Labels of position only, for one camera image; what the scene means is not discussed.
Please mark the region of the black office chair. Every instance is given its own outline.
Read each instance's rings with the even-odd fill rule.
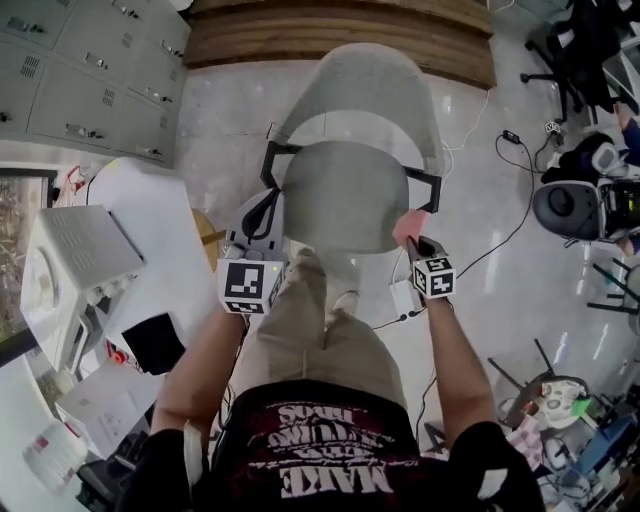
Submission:
[[[527,41],[527,50],[538,53],[551,73],[523,73],[520,79],[525,84],[530,80],[546,80],[558,85],[562,107],[562,117],[556,120],[559,124],[567,120],[567,94],[573,100],[575,112],[581,112],[584,106],[579,92],[587,105],[600,106],[613,114],[618,98],[609,94],[602,64],[620,51],[619,35],[630,31],[630,18],[616,0],[577,0],[571,17],[554,23],[546,37],[550,56],[534,41]]]

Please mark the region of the chair backrest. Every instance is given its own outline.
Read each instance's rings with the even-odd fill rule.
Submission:
[[[378,44],[351,44],[328,53],[272,140],[286,144],[305,121],[357,110],[400,127],[417,146],[429,174],[442,176],[442,147],[429,86],[403,53]]]

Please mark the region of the floor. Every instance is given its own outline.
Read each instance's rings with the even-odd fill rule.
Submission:
[[[514,6],[494,21],[491,46],[498,86],[490,92],[478,129],[464,149],[453,153],[455,165],[444,185],[440,211],[425,229],[444,245],[459,271],[503,241],[521,221],[529,201],[531,175],[498,158],[496,136],[508,129],[533,154],[544,142],[544,123],[559,114],[555,90],[545,83],[525,86],[519,80],[522,72],[546,72],[523,47],[525,27],[535,26],[537,20]],[[217,228],[224,229],[234,209],[263,189],[259,173],[269,128],[295,101],[314,66],[307,61],[247,63],[190,73],[176,168],[187,182],[192,206],[205,211]],[[451,147],[461,145],[476,123],[486,92],[438,77],[429,76],[428,83],[441,138]],[[569,147],[579,140],[579,124],[579,119],[567,124]],[[380,119],[335,113],[312,119],[295,137],[301,144],[356,140],[384,149],[403,164],[420,166],[417,149],[406,136]],[[529,165],[523,151],[503,143],[501,150],[512,161]],[[549,155],[545,150],[540,162]],[[449,169],[451,162],[448,155],[445,158]],[[425,191],[412,185],[411,206],[424,199]],[[543,370],[534,338],[558,373],[582,377],[596,390],[620,389],[635,370],[637,339],[626,315],[585,306],[606,290],[606,283],[590,270],[591,263],[610,265],[615,253],[584,244],[565,249],[563,243],[530,215],[513,240],[458,281],[456,314],[487,367],[498,400],[515,393],[486,363],[487,357],[495,357],[517,379],[530,380]],[[397,254],[352,259],[361,292],[358,317],[372,326],[396,318],[389,283]],[[399,275],[407,275],[406,260],[399,269]],[[426,318],[378,333],[398,361],[414,422],[433,367]],[[434,389],[427,396],[424,419],[439,418]]]

